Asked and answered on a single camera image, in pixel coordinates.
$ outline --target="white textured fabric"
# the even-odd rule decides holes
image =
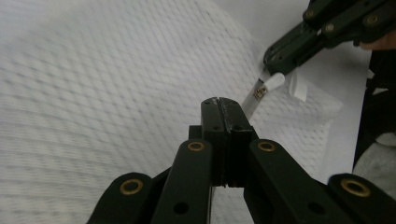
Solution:
[[[371,181],[396,200],[396,147],[373,143],[359,158],[353,174]]]
[[[206,1],[3,1],[0,223],[83,223],[119,175],[172,164],[200,103],[242,103],[258,45]],[[287,85],[252,118],[314,175],[339,103]],[[249,223],[241,189],[218,190],[213,223]]]

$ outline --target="gold bolt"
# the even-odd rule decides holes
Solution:
[[[265,95],[265,93],[267,93],[267,89],[260,87],[254,91],[253,96],[256,98],[256,100],[260,100]]]
[[[187,148],[191,151],[201,151],[205,148],[205,145],[201,142],[191,142],[187,145]]]
[[[310,18],[312,18],[313,16],[314,16],[314,10],[308,9],[308,10],[305,12],[305,17],[306,17],[307,19],[310,19]]]
[[[276,147],[273,144],[269,143],[269,142],[260,142],[257,145],[257,147],[260,150],[263,150],[263,151],[266,151],[266,152],[272,152],[272,151],[274,151],[276,149]]]
[[[120,191],[124,195],[136,194],[143,188],[143,182],[139,179],[125,180],[121,186]]]
[[[367,18],[367,23],[370,25],[375,24],[378,21],[378,16],[377,15],[371,15]]]
[[[326,25],[325,31],[326,32],[332,32],[334,30],[334,25],[332,23],[329,23]]]
[[[369,188],[354,179],[342,179],[341,187],[343,187],[343,189],[348,191],[349,193],[362,198],[368,197],[371,194]]]

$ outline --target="white mesh surface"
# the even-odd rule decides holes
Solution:
[[[0,222],[83,223],[119,175],[172,164],[200,103],[242,103],[258,45],[206,1],[4,1],[0,6]],[[252,118],[313,174],[339,103],[287,86]],[[213,223],[249,223],[240,189],[218,190]]]

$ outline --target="white tag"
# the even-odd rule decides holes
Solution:
[[[297,69],[295,69],[291,74],[289,94],[303,102],[306,100],[307,83],[305,79],[298,75]]]
[[[275,73],[262,84],[267,91],[272,91],[285,83],[285,76],[282,73]]]

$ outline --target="screw hole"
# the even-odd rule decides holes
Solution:
[[[306,17],[307,19],[310,19],[310,18],[312,18],[313,16],[314,16],[314,10],[308,9],[308,10],[305,12],[305,17]]]
[[[334,24],[328,23],[328,24],[325,26],[324,30],[325,30],[326,32],[332,32],[332,31],[334,30]]]
[[[348,191],[351,194],[354,194],[358,197],[368,197],[371,194],[369,188],[363,185],[361,182],[354,179],[342,179],[341,187]]]
[[[174,206],[174,211],[180,215],[186,214],[189,211],[189,205],[186,203],[177,203]]]
[[[319,214],[319,215],[324,215],[326,214],[326,209],[324,209],[324,207],[318,203],[309,203],[308,204],[308,208],[309,210],[311,210],[311,212]]]
[[[120,186],[120,192],[124,195],[138,193],[143,188],[143,182],[139,179],[129,179],[124,181]]]
[[[257,147],[260,150],[266,151],[266,152],[272,152],[276,149],[276,147],[274,145],[272,145],[269,142],[260,142]]]
[[[367,18],[367,23],[369,24],[374,24],[378,21],[378,16],[376,15],[371,15]]]
[[[355,190],[355,191],[359,191],[359,192],[362,192],[362,191],[363,191],[363,188],[362,188],[361,186],[355,184],[355,183],[348,183],[347,186],[348,186],[350,189]]]
[[[191,142],[187,145],[187,148],[191,151],[201,151],[202,149],[205,148],[205,145],[203,143],[200,142]]]

